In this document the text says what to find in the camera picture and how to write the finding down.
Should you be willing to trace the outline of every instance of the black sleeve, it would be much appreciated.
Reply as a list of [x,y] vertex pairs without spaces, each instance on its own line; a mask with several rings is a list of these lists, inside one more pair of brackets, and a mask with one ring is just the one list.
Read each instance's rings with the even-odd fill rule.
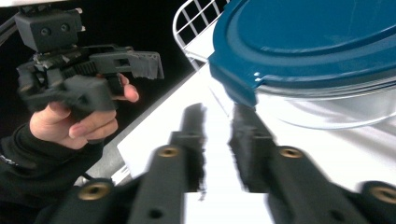
[[74,150],[35,138],[29,125],[1,139],[0,204],[43,208],[102,157],[103,143]]

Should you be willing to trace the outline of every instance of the black background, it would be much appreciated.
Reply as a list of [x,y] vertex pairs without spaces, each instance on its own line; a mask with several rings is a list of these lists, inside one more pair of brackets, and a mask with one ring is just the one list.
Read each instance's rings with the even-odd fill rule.
[[[148,80],[125,74],[138,89],[140,100],[135,104],[119,102],[120,128],[115,134],[193,72],[172,35],[172,20],[183,3],[184,0],[78,0],[52,4],[60,9],[80,7],[83,10],[81,19],[86,31],[78,34],[79,46],[117,44],[161,54],[165,79]],[[0,8],[0,22],[17,11],[15,7]],[[12,134],[31,116],[16,93],[18,73],[15,68],[33,54],[23,45],[18,32],[0,47],[0,137]]]

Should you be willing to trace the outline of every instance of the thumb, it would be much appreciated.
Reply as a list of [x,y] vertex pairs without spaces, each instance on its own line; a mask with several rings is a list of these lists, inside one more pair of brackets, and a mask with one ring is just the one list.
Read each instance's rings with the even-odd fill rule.
[[59,102],[51,102],[48,106],[38,112],[41,120],[47,124],[57,123],[70,115],[70,109]]

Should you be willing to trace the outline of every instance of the black robotic device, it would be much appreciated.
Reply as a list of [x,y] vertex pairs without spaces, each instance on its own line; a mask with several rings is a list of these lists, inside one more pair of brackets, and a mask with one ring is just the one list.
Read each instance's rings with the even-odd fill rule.
[[76,119],[83,119],[92,111],[116,108],[112,95],[123,94],[120,73],[163,78],[157,52],[116,45],[78,47],[77,33],[85,29],[81,12],[79,8],[62,11],[51,5],[33,5],[20,7],[15,15],[23,43],[36,51],[32,61],[17,68],[18,92],[30,111],[59,101],[72,108]]

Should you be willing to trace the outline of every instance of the black jacket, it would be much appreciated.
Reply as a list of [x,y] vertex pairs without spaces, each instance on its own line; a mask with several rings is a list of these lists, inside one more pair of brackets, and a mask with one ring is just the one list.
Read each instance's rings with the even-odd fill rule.
[[102,157],[103,143],[73,150],[35,138],[29,125],[1,139],[0,223],[34,223]]

